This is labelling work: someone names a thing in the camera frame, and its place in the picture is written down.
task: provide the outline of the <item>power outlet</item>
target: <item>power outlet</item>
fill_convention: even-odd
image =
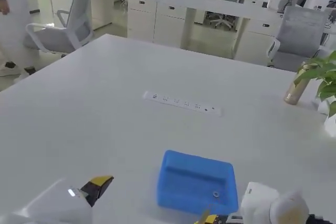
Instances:
[[[150,91],[146,91],[145,94],[143,95],[143,98],[146,100],[173,105],[176,107],[201,112],[204,114],[222,116],[222,109],[216,106],[194,103],[187,100],[173,98],[167,95],[161,95]]]

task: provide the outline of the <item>robotic arm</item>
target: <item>robotic arm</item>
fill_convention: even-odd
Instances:
[[[93,178],[81,189],[59,180],[0,224],[92,224],[92,207],[112,182],[112,176]]]

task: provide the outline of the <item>blue plastic tray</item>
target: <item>blue plastic tray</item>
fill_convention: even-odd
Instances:
[[[238,210],[230,163],[166,151],[157,184],[157,203],[162,207],[198,215],[206,209],[211,215],[229,215]]]

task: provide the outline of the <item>office floor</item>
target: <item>office floor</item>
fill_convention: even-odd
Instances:
[[[53,23],[50,0],[38,0],[40,13],[33,14],[35,23],[50,24]],[[96,30],[94,37],[98,38],[104,34],[113,34],[127,37],[127,8],[121,3],[115,4],[115,16],[113,24]],[[191,42],[188,50],[201,52],[208,55],[231,58],[231,46],[234,40],[234,31],[229,31],[227,27],[220,26],[214,29],[213,25],[206,22],[203,25],[194,24]],[[43,68],[56,60],[60,55],[40,53],[40,62],[37,69]],[[13,80],[18,76],[0,77],[0,91],[13,84]]]

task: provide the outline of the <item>white cabinet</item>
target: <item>white cabinet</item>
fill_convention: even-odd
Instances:
[[[195,15],[195,23],[203,24],[205,18],[205,10],[197,10]]]
[[[128,10],[127,37],[147,42],[153,42],[155,13],[141,10]]]
[[[281,18],[272,22],[250,20],[239,40],[235,60],[266,66],[267,50],[281,25]]]
[[[195,10],[193,9],[158,4],[154,43],[186,49],[191,36],[194,17]]]
[[[179,47],[182,42],[184,19],[164,15],[156,16],[154,43]]]
[[[61,26],[57,17],[57,11],[70,11],[72,1],[73,0],[51,0],[55,26]],[[112,23],[113,5],[114,0],[91,0],[91,4],[88,8],[88,16],[91,19],[93,29],[98,29]],[[63,15],[63,19],[67,22],[68,16]]]
[[[127,37],[153,42],[156,2],[128,0]]]
[[[127,37],[186,48],[194,18],[194,9],[147,0],[129,0]]]

